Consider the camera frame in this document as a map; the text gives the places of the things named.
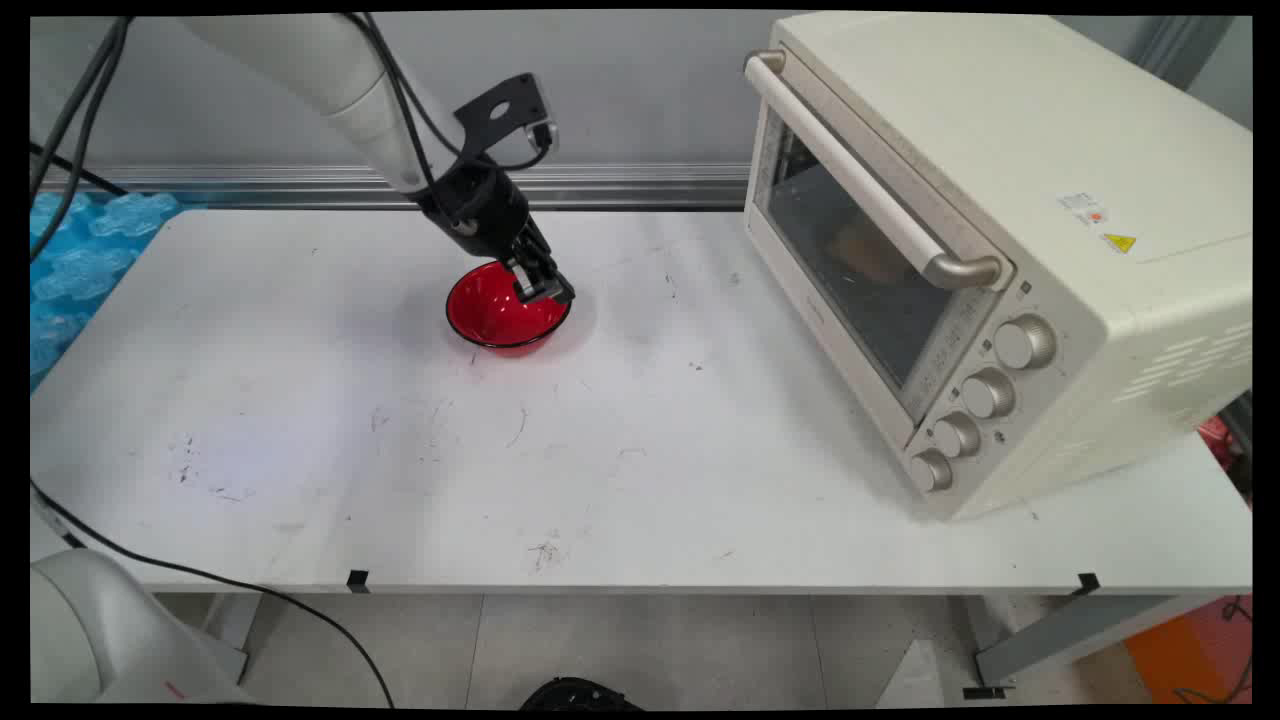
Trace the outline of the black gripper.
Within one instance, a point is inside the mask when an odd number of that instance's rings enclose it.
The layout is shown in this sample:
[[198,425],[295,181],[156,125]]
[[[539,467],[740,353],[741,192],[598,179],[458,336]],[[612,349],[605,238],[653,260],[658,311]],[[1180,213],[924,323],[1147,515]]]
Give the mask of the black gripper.
[[571,305],[572,284],[561,273],[550,246],[530,225],[529,202],[509,176],[474,161],[454,161],[443,176],[416,192],[425,217],[475,258],[506,261],[517,300]]

